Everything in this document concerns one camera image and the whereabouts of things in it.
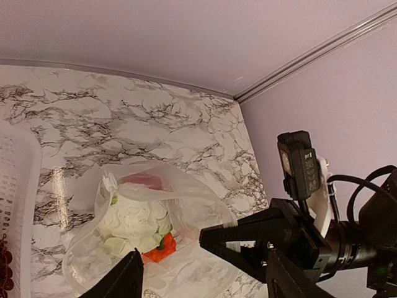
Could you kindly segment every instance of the white plastic bag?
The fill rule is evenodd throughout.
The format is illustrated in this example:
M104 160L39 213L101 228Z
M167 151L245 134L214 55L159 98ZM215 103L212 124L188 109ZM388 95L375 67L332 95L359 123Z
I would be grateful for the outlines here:
M176 252L158 264L142 256L144 293L156 293L161 298L211 298L234 281L237 269L199 246L202 228L237 225L233 214L208 186L159 162L108 165L104 172L95 201L95 218L72 239L62 263L63 274L77 295L95 285L133 246L150 250L158 245L142 235L154 231L160 240L169 230L168 220ZM131 200L131 204L118 201L120 198ZM115 224L109 224L116 210L112 204L120 204ZM130 216L127 208L141 216ZM145 228L139 226L140 219Z

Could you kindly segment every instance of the marble countertop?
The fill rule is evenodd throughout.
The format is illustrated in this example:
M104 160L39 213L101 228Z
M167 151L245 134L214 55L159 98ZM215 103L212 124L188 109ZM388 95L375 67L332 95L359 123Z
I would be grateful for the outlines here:
M43 150L34 298L73 297L61 262L75 228L93 218L102 165L161 160L209 185L237 218L267 207L239 105L229 99L118 76L0 66L0 119L31 130ZM240 273L222 297L255 297L261 287Z

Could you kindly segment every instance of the metal trim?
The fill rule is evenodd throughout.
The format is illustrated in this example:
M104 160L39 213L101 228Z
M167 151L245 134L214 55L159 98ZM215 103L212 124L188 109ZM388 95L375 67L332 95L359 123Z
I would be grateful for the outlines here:
M321 43L317 47L312 48L310 51L307 51L303 55L292 60L262 80L253 84L251 87L235 95L234 99L240 104L247 103L252 98L256 97L260 93L263 93L272 86L275 86L284 79L289 78L291 75L294 75L296 72L302 70L304 67L310 65L317 59L320 59L326 54L333 52L337 48L347 45L348 43L351 43L354 40L367 35L396 16L397 2L377 12L369 18L353 25L345 31L342 31L329 40Z
M99 68L99 67L91 67L84 65L74 65L67 63L57 63L57 62L46 62L46 61L33 61L33 60L17 60L17 59L0 59L0 65L12 65L12 66L34 66L34 67L49 67L49 68L63 68L67 70L77 70L77 71L85 71L90 73L100 73L103 75L112 75L112 76L121 76L124 78L134 78L141 79L143 81L152 81L159 84L166 84L175 87L180 87L188 90L193 90L197 92L208 93L210 95L223 97L226 99L234 99L232 95L221 93L214 90L209 90L189 84L178 83L174 81L169 81L167 79L159 79L150 76L144 76L142 74L129 73L126 71L119 70L109 70L107 68Z

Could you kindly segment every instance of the white container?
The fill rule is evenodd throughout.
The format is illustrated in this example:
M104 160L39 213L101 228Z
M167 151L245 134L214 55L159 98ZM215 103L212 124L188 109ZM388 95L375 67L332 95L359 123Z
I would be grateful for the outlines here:
M0 121L0 235L7 233L15 284L9 298L30 297L33 214L41 165L36 138Z

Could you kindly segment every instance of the white wall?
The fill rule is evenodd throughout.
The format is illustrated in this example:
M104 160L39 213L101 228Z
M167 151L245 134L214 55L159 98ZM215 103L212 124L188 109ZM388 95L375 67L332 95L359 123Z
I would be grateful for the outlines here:
M285 197L277 135L307 130L331 171L365 177L397 165L397 21L317 61L242 106L266 193ZM337 184L344 218L354 186ZM359 197L357 210L371 196ZM323 287L337 297L372 297L366 270L338 273Z
M396 0L2 0L0 59L234 95Z

